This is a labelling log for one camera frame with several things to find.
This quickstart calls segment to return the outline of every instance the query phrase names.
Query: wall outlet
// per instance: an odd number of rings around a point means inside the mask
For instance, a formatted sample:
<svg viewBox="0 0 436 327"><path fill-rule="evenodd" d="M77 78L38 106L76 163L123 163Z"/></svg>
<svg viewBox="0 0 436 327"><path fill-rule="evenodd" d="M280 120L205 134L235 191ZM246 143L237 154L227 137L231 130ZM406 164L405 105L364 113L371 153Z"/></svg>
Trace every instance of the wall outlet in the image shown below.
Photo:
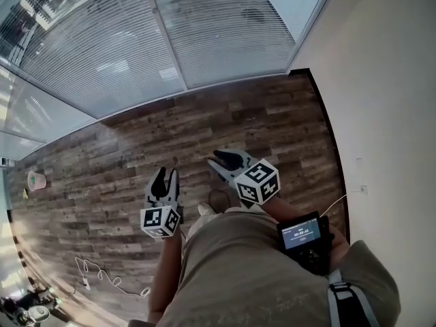
<svg viewBox="0 0 436 327"><path fill-rule="evenodd" d="M367 185L361 185L360 186L360 192L368 196L368 186Z"/></svg>
<svg viewBox="0 0 436 327"><path fill-rule="evenodd" d="M86 277L83 278L83 286L85 286L88 291L91 291L91 287L89 287L88 279Z"/></svg>

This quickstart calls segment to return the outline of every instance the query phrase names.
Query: shoe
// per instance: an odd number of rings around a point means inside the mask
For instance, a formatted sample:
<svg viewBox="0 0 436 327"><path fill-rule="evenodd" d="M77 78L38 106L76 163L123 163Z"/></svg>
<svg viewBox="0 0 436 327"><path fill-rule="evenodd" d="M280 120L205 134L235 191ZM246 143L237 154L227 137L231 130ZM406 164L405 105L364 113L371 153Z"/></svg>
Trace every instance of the shoe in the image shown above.
<svg viewBox="0 0 436 327"><path fill-rule="evenodd" d="M216 215L215 211L212 207L210 207L207 203L201 202L198 204L198 212L200 215Z"/></svg>
<svg viewBox="0 0 436 327"><path fill-rule="evenodd" d="M229 195L223 190L211 190L208 203L216 213L225 213L232 207Z"/></svg>

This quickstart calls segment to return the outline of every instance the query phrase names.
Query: device screen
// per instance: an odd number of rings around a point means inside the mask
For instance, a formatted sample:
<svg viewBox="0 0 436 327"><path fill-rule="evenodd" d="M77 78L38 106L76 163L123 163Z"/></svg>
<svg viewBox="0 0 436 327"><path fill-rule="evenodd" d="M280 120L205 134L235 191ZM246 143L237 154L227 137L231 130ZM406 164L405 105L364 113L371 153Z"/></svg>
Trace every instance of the device screen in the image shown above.
<svg viewBox="0 0 436 327"><path fill-rule="evenodd" d="M281 233L283 234L286 249L309 243L321 237L316 218L282 229Z"/></svg>

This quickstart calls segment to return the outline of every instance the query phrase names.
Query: person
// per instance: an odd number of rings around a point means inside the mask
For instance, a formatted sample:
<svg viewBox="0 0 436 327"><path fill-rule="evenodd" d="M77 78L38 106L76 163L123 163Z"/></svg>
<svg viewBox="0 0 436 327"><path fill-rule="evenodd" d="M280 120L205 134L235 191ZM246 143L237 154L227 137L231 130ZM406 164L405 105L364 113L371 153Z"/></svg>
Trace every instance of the person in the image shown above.
<svg viewBox="0 0 436 327"><path fill-rule="evenodd" d="M17 305L11 298L4 300L1 311L17 326L34 326L36 323L32 315L26 309Z"/></svg>
<svg viewBox="0 0 436 327"><path fill-rule="evenodd" d="M273 196L261 208L242 205L218 215L200 204L198 211L183 259L180 228L163 240L148 322L132 320L130 327L330 326L328 278L280 250L277 223L300 217L300 210ZM330 233L330 272L339 269L344 281L364 292L378 325L395 325L401 306L390 273L363 241L350 246L332 226Z"/></svg>

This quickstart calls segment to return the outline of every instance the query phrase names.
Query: cable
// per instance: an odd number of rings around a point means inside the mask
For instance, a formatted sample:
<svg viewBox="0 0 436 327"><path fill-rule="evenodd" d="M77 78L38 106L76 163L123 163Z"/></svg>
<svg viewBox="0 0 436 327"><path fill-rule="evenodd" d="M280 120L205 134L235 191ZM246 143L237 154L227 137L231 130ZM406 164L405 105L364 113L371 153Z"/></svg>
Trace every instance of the cable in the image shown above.
<svg viewBox="0 0 436 327"><path fill-rule="evenodd" d="M95 265L96 267L98 267L97 278L98 278L100 281L103 280L103 274L105 274L106 277L108 278L108 280L111 282L111 284L112 284L114 287L118 288L120 291L122 291L122 293L127 294L128 296L138 296L138 297L141 297L141 298L145 298L145 297L147 297L147 296L150 294L150 291L151 291L151 288L150 288L150 287L145 287L145 288L141 291L141 293L139 293L139 294L137 294L137 293L129 293L129 292L126 292L125 290L123 290L123 288L119 287L119 284L121 283L121 278L120 278L119 276L115 277L115 278L113 279L113 281L111 281L111 280L109 279L109 275L108 275L108 273L107 273L106 271L102 270L102 269L101 269L101 268L100 268L96 263L92 263L92 262L90 262L90 261L87 260L87 259L82 259L82 258L79 258L79 257L75 257L74 260L76 261L77 268L79 269L79 272L80 272L80 274L82 275L82 277L83 277L84 279L85 279L85 276L83 275L83 272L82 272L81 269L80 269L79 262L77 261L77 259L83 261L83 271L85 271L86 273L89 272L87 262L88 262L89 264Z"/></svg>
<svg viewBox="0 0 436 327"><path fill-rule="evenodd" d="M327 208L327 210L321 215L321 217L323 216L323 215L325 215L327 212L328 212L328 210L330 210L337 202L339 202L339 201L341 201L345 196L348 196L348 194L350 194L350 193L360 193L362 190L353 190L353 191L348 191L344 196L341 196L338 200L336 200L335 202L333 202L331 205L330 205L330 207L329 208Z"/></svg>

